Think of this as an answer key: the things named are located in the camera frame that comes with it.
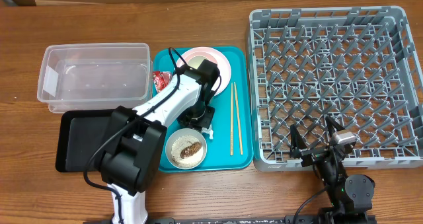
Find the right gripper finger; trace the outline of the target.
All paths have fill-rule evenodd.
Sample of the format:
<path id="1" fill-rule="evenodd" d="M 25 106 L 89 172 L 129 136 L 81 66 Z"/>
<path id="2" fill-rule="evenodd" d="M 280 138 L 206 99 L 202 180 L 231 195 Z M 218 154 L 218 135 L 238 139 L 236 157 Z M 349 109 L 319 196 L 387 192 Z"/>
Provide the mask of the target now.
<path id="1" fill-rule="evenodd" d="M 297 127 L 292 124 L 289 129 L 291 135 L 290 151 L 295 151 L 297 149 L 307 149 L 307 146 L 301 134 L 298 132 Z"/>
<path id="2" fill-rule="evenodd" d="M 331 141 L 345 140 L 344 127 L 342 127 L 334 118 L 329 115 L 325 116 L 325 122 L 327 123 L 327 129 Z"/>

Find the white napkin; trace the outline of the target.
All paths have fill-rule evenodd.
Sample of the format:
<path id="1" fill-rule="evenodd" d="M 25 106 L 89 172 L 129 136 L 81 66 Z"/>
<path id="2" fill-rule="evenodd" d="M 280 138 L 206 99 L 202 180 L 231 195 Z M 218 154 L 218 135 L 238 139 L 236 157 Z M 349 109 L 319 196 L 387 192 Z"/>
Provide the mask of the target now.
<path id="1" fill-rule="evenodd" d="M 210 126 L 208 128 L 202 128 L 200 133 L 208 134 L 209 135 L 209 139 L 213 139 L 212 125 L 210 124 Z"/>

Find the grey bowl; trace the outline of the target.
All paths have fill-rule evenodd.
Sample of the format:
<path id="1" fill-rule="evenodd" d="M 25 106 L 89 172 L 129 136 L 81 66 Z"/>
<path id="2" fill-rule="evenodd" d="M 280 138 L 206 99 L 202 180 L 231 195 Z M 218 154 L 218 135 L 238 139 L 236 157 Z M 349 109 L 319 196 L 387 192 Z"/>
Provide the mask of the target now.
<path id="1" fill-rule="evenodd" d="M 183 128 L 167 139 L 165 155 L 174 167 L 189 170 L 205 159 L 207 149 L 206 140 L 200 132 Z"/>

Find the white rice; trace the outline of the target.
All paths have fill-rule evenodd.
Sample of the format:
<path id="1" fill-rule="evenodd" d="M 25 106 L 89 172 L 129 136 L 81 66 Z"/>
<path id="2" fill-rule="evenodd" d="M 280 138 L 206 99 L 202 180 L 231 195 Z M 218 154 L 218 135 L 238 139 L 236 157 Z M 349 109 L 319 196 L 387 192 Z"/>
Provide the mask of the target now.
<path id="1" fill-rule="evenodd" d="M 180 158 L 180 152 L 193 142 L 200 140 L 191 135 L 184 135 L 177 138 L 171 147 L 171 158 L 179 168 L 193 168 L 200 163 L 202 160 L 204 149 L 202 148 L 193 156 L 187 157 L 185 159 Z"/>

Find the red snack wrapper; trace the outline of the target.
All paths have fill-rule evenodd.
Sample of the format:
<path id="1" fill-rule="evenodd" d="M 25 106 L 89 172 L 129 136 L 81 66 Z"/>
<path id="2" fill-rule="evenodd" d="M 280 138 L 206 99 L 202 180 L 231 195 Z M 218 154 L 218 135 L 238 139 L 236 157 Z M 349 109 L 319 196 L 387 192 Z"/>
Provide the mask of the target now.
<path id="1" fill-rule="evenodd" d="M 161 92 L 171 81 L 172 73 L 169 71 L 154 71 L 153 82 L 156 91 Z"/>

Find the pale green cup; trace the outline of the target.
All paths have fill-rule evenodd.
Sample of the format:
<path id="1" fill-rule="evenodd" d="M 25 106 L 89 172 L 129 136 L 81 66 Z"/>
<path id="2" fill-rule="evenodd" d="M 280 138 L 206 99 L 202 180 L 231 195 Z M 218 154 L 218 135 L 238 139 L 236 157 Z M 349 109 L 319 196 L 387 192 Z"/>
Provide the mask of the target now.
<path id="1" fill-rule="evenodd" d="M 205 59 L 206 57 L 204 56 L 194 56 L 188 60 L 188 65 L 194 69 L 197 69 Z"/>

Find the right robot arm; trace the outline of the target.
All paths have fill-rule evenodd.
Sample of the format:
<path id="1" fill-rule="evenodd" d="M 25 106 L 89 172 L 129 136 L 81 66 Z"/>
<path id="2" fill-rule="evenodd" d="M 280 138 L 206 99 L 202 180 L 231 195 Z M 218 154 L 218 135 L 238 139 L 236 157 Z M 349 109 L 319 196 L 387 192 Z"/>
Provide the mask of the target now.
<path id="1" fill-rule="evenodd" d="M 308 147 L 295 125 L 290 126 L 290 157 L 301 159 L 301 166 L 312 167 L 323 182 L 323 189 L 304 201 L 292 217 L 292 223 L 376 223 L 369 216 L 375 181 L 364 174 L 347 175 L 342 161 L 351 153 L 356 136 L 330 116 L 325 117 L 329 142 L 322 147 Z M 318 214 L 301 217 L 301 210 L 316 197 L 326 192 L 330 207 L 322 207 Z"/>

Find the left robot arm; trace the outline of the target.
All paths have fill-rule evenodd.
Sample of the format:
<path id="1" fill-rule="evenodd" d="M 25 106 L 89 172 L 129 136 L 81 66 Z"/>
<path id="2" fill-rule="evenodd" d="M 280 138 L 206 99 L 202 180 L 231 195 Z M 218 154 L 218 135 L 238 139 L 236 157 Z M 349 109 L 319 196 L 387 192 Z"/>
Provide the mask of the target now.
<path id="1" fill-rule="evenodd" d="M 212 132 L 214 84 L 220 71 L 209 60 L 194 69 L 176 67 L 170 84 L 135 108 L 117 107 L 108 121 L 102 145 L 88 165 L 101 174 L 98 187 L 112 193 L 111 223 L 145 223 L 145 191 L 159 168 L 168 127 L 173 122 L 200 133 Z"/>

